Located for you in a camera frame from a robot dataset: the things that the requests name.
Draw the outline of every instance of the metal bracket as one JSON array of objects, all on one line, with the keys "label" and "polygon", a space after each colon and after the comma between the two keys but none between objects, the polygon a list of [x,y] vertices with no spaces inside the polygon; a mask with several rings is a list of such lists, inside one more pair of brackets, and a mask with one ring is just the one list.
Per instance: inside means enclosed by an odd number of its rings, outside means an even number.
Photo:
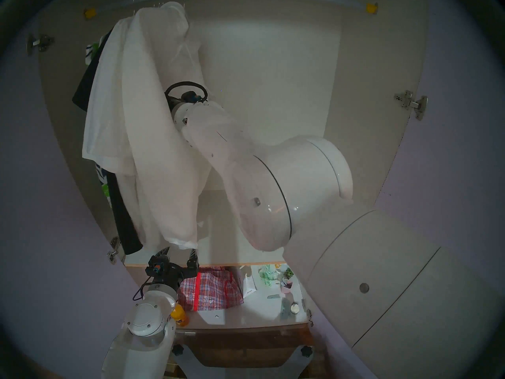
[{"label": "metal bracket", "polygon": [[310,326],[313,327],[314,322],[312,322],[312,311],[310,309],[307,309],[306,314],[307,314],[307,320],[309,321]]},{"label": "metal bracket", "polygon": [[119,243],[120,243],[120,241],[117,236],[112,238],[112,240],[111,240],[112,250],[107,253],[108,260],[112,264],[116,263],[116,255],[118,254]]},{"label": "metal bracket", "polygon": [[401,94],[395,94],[394,98],[401,103],[401,106],[408,110],[409,108],[414,109],[416,112],[416,118],[418,120],[423,119],[424,112],[426,111],[426,106],[428,105],[428,97],[421,96],[419,100],[414,101],[414,94],[412,91],[406,90]]},{"label": "metal bracket", "polygon": [[26,52],[29,56],[33,54],[33,49],[38,46],[38,50],[40,52],[44,52],[48,49],[48,47],[54,43],[54,38],[51,38],[49,35],[40,34],[39,39],[35,39],[32,34],[28,35],[28,39],[26,41]]}]

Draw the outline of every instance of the red strap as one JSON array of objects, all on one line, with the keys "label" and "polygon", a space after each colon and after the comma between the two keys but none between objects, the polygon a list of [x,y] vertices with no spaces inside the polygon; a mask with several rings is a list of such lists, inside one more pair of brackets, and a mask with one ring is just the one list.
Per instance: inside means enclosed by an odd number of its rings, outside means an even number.
[{"label": "red strap", "polygon": [[198,272],[195,281],[195,299],[193,300],[193,311],[198,311],[198,301],[200,300],[200,281],[201,273]]}]

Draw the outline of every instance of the black cable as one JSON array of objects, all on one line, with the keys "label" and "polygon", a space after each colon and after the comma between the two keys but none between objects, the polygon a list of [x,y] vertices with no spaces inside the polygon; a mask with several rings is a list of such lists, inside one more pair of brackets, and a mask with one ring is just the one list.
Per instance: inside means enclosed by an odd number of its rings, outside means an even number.
[{"label": "black cable", "polygon": [[207,100],[207,97],[208,97],[208,93],[207,93],[207,90],[204,88],[203,85],[200,85],[196,82],[193,82],[193,81],[181,81],[181,82],[176,82],[175,84],[172,84],[170,87],[168,87],[168,89],[165,91],[165,96],[167,97],[168,94],[170,93],[171,90],[173,90],[174,88],[177,88],[178,86],[183,86],[183,85],[190,85],[190,86],[195,86],[197,88],[200,88],[202,91],[204,91],[204,97],[202,99],[200,99],[199,101],[200,102],[205,102],[205,100]]},{"label": "black cable", "polygon": [[[146,285],[152,285],[152,282],[148,282],[150,278],[151,278],[151,276],[148,277],[148,279],[140,286],[138,291],[133,295],[134,302],[136,302],[137,300],[142,300],[144,298],[144,292],[143,292],[144,287]],[[137,296],[139,292],[140,292],[140,297],[138,299],[136,299],[135,296]]]}]

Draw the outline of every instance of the red plaid bag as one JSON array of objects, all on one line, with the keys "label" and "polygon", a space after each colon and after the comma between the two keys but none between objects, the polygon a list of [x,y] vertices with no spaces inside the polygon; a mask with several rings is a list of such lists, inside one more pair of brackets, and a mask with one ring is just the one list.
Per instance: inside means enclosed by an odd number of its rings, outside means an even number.
[{"label": "red plaid bag", "polygon": [[185,311],[221,310],[244,302],[237,282],[224,267],[201,267],[196,277],[182,281],[178,298]]}]

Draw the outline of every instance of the hanging clothes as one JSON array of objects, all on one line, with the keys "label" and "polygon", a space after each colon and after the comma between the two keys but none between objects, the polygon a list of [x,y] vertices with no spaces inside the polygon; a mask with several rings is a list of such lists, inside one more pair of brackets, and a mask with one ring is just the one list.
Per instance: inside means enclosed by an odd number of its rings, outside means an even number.
[{"label": "hanging clothes", "polygon": [[[119,21],[100,56],[86,116],[83,157],[116,174],[149,247],[197,246],[198,196],[211,169],[176,130],[164,95],[175,82],[204,85],[188,27],[178,3]],[[201,92],[181,87],[174,95],[187,90]]]},{"label": "hanging clothes", "polygon": [[[110,34],[111,31],[101,38],[96,54],[93,56],[91,63],[82,77],[74,97],[72,98],[72,102],[84,111],[86,111],[88,107],[91,88],[96,69],[98,67],[98,62],[100,60],[100,55],[102,54],[104,45]],[[98,164],[95,165],[98,179],[102,185],[102,191],[112,208],[114,221],[116,223],[119,240],[121,241],[123,250],[126,255],[133,254],[142,249],[142,243],[140,242],[137,234],[139,229],[135,228],[134,223],[132,222],[132,219],[126,209],[115,174],[105,170]]]},{"label": "hanging clothes", "polygon": [[81,110],[88,111],[89,94],[91,93],[91,86],[93,85],[96,68],[100,60],[100,55],[102,54],[105,43],[107,42],[107,39],[110,36],[111,32],[112,30],[110,30],[107,35],[101,39],[100,46],[93,56],[91,63],[87,67],[84,76],[82,76],[82,79],[79,82],[79,86],[77,87],[77,90],[75,91],[72,98],[72,102]]}]

